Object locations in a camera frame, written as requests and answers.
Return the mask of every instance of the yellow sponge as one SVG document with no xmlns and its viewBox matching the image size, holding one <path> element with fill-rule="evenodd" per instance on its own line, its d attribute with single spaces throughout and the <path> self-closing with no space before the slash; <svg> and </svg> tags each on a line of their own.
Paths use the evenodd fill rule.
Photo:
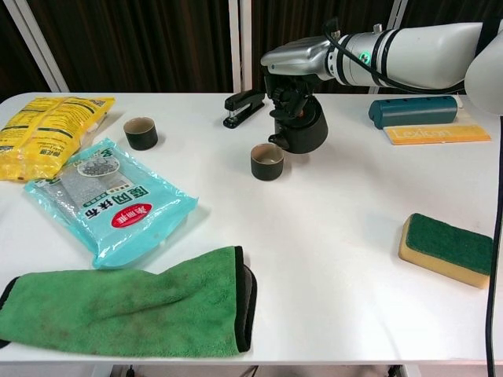
<svg viewBox="0 0 503 377">
<path fill-rule="evenodd" d="M 401 259 L 474 287 L 489 284 L 493 240 L 423 216 L 411 215 L 403 226 Z"/>
</svg>

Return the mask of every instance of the black cable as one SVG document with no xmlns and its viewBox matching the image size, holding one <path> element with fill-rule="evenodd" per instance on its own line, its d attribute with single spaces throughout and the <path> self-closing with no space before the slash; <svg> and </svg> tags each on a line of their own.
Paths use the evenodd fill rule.
<svg viewBox="0 0 503 377">
<path fill-rule="evenodd" d="M 396 377 L 398 371 L 400 370 L 401 365 L 392 365 L 387 370 L 387 377 Z"/>
<path fill-rule="evenodd" d="M 393 79 L 390 79 L 386 75 L 383 75 L 376 69 L 369 67 L 367 64 L 363 63 L 360 59 L 356 57 L 351 51 L 346 49 L 345 47 L 342 47 L 331 35 L 332 31 L 338 30 L 338 20 L 337 18 L 332 18 L 331 20 L 326 21 L 323 24 L 323 34 L 325 37 L 328 39 L 330 44 L 334 46 L 336 49 L 338 49 L 341 53 L 346 55 L 348 58 L 350 58 L 353 62 L 358 64 L 360 67 L 365 69 L 368 73 L 371 75 L 376 76 L 378 79 L 381 81 L 387 83 L 388 85 L 394 86 L 400 90 L 404 90 L 406 92 L 410 93 L 418 93 L 418 94 L 448 94 L 448 93 L 455 93 L 463 89 L 463 86 L 461 82 L 458 84 L 451 86 L 449 88 L 445 89 L 425 89 L 425 88 L 416 88 L 415 86 L 408 86 L 406 84 L 403 84 L 401 82 L 395 81 Z"/>
<path fill-rule="evenodd" d="M 251 377 L 255 377 L 255 374 L 257 373 L 258 370 L 259 370 L 259 366 L 256 365 L 253 373 L 251 374 Z"/>
<path fill-rule="evenodd" d="M 496 295 L 496 274 L 497 260 L 500 252 L 500 237 L 501 237 L 501 218 L 503 216 L 503 116 L 500 117 L 501 133 L 500 133 L 500 165 L 499 177 L 497 186 L 497 212 L 496 225 L 494 226 L 493 238 L 493 255 L 490 266 L 489 292 L 487 293 L 487 310 L 486 310 L 486 359 L 487 359 L 487 375 L 496 377 L 494 370 L 494 354 L 493 354 L 493 314 L 494 314 L 494 296 Z"/>
<path fill-rule="evenodd" d="M 129 369 L 126 372 L 126 377 L 134 377 L 133 365 L 129 366 Z"/>
<path fill-rule="evenodd" d="M 257 372 L 257 369 L 259 369 L 258 365 L 252 365 L 251 367 L 248 367 L 246 369 L 246 371 L 244 371 L 243 373 L 241 373 L 239 377 L 247 377 L 252 372 L 253 372 L 253 375 L 255 375 L 255 373 Z"/>
</svg>

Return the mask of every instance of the small brown cup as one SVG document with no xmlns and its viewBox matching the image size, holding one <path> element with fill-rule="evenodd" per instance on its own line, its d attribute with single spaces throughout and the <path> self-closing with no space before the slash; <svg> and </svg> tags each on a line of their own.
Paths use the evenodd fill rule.
<svg viewBox="0 0 503 377">
<path fill-rule="evenodd" d="M 144 151 L 157 144 L 154 121 L 147 117 L 133 118 L 124 124 L 124 132 L 132 149 Z"/>
<path fill-rule="evenodd" d="M 272 181 L 283 172 L 283 149 L 275 144 L 259 144 L 251 150 L 251 173 L 261 181 Z"/>
</svg>

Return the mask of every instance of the yellow box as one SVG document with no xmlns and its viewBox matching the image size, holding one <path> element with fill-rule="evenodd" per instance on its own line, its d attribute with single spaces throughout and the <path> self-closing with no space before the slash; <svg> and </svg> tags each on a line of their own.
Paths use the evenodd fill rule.
<svg viewBox="0 0 503 377">
<path fill-rule="evenodd" d="M 489 134 L 463 108 L 449 124 L 389 126 L 384 127 L 384 132 L 393 145 L 490 141 Z"/>
</svg>

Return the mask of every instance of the white table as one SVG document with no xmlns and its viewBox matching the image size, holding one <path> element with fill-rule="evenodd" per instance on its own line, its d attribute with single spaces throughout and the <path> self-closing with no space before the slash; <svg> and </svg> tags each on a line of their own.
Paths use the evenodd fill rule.
<svg viewBox="0 0 503 377">
<path fill-rule="evenodd" d="M 3 102 L 0 124 L 35 96 Z M 282 176 L 263 182 L 251 175 L 249 152 L 273 131 L 270 102 L 228 130 L 222 125 L 227 94 L 115 97 L 95 141 L 111 138 L 200 198 L 188 220 L 136 267 L 159 273 L 217 247 L 242 245 L 259 285 L 252 348 L 229 359 L 135 360 L 11 343 L 0 350 L 0 363 L 485 362 L 487 292 L 402 261 L 398 242 L 413 212 L 492 236 L 497 117 L 465 103 L 493 138 L 489 143 L 393 146 L 367 116 L 372 101 L 390 96 L 317 95 L 329 138 L 309 155 L 287 155 Z M 155 148 L 137 152 L 127 144 L 122 126 L 135 116 L 155 119 Z M 25 273 L 91 268 L 91 253 L 22 185 L 3 181 L 0 190 L 0 287 Z M 494 314 L 500 362 L 502 315 L 500 278 Z"/>
</svg>

